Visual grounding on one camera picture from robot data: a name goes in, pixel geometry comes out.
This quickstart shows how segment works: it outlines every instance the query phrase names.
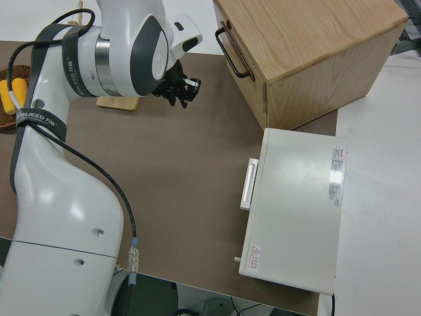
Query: warning label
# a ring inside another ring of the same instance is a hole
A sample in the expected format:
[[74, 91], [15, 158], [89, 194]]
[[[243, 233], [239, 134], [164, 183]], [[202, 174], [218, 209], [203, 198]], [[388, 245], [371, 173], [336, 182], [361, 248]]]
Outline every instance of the warning label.
[[252, 271], [257, 271], [259, 267], [259, 258], [262, 248], [256, 245], [251, 245], [249, 250], [249, 262], [247, 268]]

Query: product label sticker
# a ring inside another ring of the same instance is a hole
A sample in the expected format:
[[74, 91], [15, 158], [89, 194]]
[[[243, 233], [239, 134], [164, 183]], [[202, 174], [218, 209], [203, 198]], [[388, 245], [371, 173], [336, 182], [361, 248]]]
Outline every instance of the product label sticker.
[[259, 268], [259, 258], [262, 253], [262, 248], [256, 245], [251, 245], [249, 250], [249, 262], [247, 268], [252, 271], [257, 271]]
[[343, 148], [340, 145], [332, 150], [332, 163], [329, 176], [329, 201], [334, 206], [341, 204], [341, 190], [343, 182]]

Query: box lid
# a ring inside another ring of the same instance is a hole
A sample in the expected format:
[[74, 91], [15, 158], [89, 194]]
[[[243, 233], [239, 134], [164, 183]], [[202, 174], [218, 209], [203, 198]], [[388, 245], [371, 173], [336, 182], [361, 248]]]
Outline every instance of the box lid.
[[265, 128], [239, 273], [333, 295], [347, 140]]
[[407, 21], [394, 0], [214, 0], [270, 84]]

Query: wooden block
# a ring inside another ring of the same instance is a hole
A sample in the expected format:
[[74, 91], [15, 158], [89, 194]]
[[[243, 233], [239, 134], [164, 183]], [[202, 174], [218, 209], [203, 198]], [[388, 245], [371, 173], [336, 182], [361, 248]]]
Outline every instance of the wooden block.
[[98, 97], [97, 99], [99, 107], [123, 111], [135, 111], [138, 103], [138, 97]]

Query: screw hole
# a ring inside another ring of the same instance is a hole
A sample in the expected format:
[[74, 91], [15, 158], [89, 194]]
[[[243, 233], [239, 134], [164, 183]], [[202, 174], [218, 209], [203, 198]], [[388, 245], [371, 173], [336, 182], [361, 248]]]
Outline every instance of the screw hole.
[[78, 267], [81, 267], [82, 265], [84, 265], [85, 261], [83, 261], [82, 259], [75, 259], [75, 260], [73, 261], [73, 263], [74, 263], [75, 265], [77, 265]]
[[96, 237], [102, 237], [102, 236], [104, 236], [105, 232], [102, 229], [94, 228], [92, 230], [92, 234]]

